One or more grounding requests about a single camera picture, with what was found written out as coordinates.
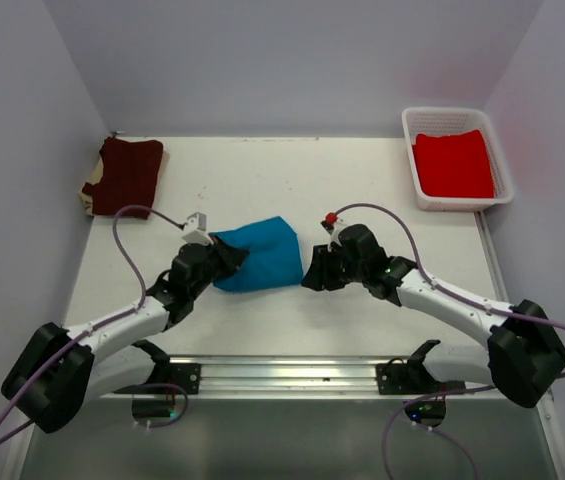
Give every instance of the metal frame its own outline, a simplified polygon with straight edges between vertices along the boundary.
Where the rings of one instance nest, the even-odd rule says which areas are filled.
[[[496,299],[508,299],[500,267],[484,213],[475,214],[486,255]],[[202,378],[198,397],[213,399],[375,399],[413,398],[380,397],[375,381],[375,365],[396,356],[386,357],[267,357],[267,356],[172,356],[173,363],[199,363]],[[475,395],[459,396],[454,401],[475,400]],[[478,398],[504,398],[497,391],[483,392]],[[537,412],[543,427],[555,471],[565,480],[565,440],[555,415],[549,392],[538,403]],[[24,466],[33,429],[11,441],[1,480],[18,480]]]

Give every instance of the red cloth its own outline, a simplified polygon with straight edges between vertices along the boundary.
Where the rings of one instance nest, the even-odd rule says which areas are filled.
[[[422,191],[432,197],[493,198],[493,177],[482,134],[429,137],[413,145]]]
[[[94,215],[115,215],[127,205],[152,207],[164,146],[157,140],[125,142],[107,138],[100,149],[102,179],[85,183],[82,193],[93,197]],[[147,219],[149,212],[128,211],[125,217]]]

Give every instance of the white plastic laundry basket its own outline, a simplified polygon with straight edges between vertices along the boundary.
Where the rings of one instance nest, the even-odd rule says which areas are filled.
[[[407,108],[402,112],[402,125],[409,152],[411,175],[415,184],[418,206],[422,210],[455,210],[479,212],[491,205],[508,203],[513,198],[513,183],[502,149],[489,118],[480,110],[470,108]],[[415,137],[420,133],[441,137],[479,130],[486,144],[495,186],[495,198],[431,197],[422,191],[413,156]]]

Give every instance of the gray wall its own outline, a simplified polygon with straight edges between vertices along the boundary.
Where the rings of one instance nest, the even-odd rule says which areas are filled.
[[[488,215],[509,294],[565,321],[565,1],[546,0],[487,111],[518,188]],[[565,430],[565,380],[555,396]]]
[[[0,1],[0,385],[63,319],[89,231],[76,192],[105,135],[44,5]]]
[[[45,0],[111,130],[402,134],[482,107],[542,0]]]

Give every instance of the robotic arm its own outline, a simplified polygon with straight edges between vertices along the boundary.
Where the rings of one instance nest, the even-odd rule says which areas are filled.
[[[393,380],[413,393],[436,392],[453,381],[494,385],[514,403],[532,408],[564,370],[565,347],[552,327],[494,313],[546,318],[537,304],[525,300],[511,306],[489,300],[430,274],[429,283],[414,261],[387,256],[365,225],[349,226],[327,217],[322,226],[331,241],[313,248],[302,286],[338,290],[358,282],[374,297],[427,313],[477,342],[445,347],[439,340],[430,340],[406,362],[387,364],[378,379]],[[455,295],[442,293],[440,286]],[[471,302],[483,309],[470,306]],[[380,385],[380,392],[398,393],[390,391],[389,385]],[[400,393],[410,392],[401,389]]]
[[[59,430],[85,401],[131,385],[164,383],[170,376],[169,357],[145,337],[170,329],[193,311],[193,303],[213,281],[233,275],[248,252],[226,245],[205,232],[203,214],[194,214],[184,226],[187,243],[138,302],[113,315],[64,329],[54,323],[40,327],[2,384],[12,399],[24,383],[52,355],[84,331],[91,334],[76,343],[39,377],[17,402],[45,433]],[[129,310],[124,320],[103,328],[94,326]]]

